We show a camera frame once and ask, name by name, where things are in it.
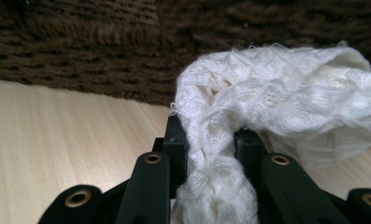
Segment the white knitted cloth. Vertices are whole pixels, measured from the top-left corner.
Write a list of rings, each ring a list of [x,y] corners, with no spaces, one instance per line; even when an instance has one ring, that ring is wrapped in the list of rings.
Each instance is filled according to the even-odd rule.
[[[178,77],[172,110],[189,144],[172,224],[258,224],[235,132],[253,130],[306,166],[354,156],[371,147],[371,66],[346,45],[206,54]]]

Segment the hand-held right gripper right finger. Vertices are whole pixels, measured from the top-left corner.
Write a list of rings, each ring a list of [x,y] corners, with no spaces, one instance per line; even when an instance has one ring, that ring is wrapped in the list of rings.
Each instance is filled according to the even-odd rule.
[[[246,178],[254,187],[260,182],[264,154],[264,142],[257,133],[251,130],[235,133],[235,158],[241,163]]]

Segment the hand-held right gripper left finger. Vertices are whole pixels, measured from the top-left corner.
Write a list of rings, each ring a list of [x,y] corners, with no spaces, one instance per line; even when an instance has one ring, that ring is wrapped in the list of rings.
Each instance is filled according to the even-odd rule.
[[[175,199],[177,189],[187,177],[188,144],[178,116],[169,116],[164,137],[156,138],[152,148],[166,154],[170,160],[169,197]]]

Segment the brown woven basket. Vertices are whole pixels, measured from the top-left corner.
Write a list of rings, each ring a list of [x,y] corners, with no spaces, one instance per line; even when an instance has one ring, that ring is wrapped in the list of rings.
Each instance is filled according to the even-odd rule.
[[[202,54],[339,42],[371,63],[371,0],[0,0],[1,80],[153,105]]]

